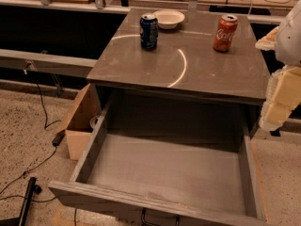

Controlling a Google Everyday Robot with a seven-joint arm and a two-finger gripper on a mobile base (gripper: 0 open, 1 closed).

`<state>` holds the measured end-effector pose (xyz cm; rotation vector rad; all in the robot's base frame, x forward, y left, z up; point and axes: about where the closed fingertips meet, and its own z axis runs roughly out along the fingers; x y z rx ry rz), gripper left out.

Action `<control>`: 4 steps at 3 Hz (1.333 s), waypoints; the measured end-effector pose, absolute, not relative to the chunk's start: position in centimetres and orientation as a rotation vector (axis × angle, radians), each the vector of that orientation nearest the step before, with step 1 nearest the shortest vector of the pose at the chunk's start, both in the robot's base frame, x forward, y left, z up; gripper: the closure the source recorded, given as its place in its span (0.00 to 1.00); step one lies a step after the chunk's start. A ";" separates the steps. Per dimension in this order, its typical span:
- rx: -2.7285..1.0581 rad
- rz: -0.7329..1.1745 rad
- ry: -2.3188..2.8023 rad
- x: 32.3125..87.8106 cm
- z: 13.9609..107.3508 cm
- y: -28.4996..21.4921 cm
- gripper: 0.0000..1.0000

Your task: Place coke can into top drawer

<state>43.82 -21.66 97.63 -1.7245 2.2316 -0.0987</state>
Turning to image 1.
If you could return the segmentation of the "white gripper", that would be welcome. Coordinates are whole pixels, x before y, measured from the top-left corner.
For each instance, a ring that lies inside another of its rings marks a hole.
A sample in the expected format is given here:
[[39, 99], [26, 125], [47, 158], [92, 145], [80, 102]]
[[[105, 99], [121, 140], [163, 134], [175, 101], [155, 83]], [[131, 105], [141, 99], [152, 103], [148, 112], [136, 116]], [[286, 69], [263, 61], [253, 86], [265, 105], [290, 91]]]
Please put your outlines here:
[[261, 129], [275, 131], [301, 104], [301, 2], [296, 3], [279, 27], [259, 39], [255, 47], [275, 50], [277, 60], [286, 64], [272, 73], [268, 81], [259, 120]]

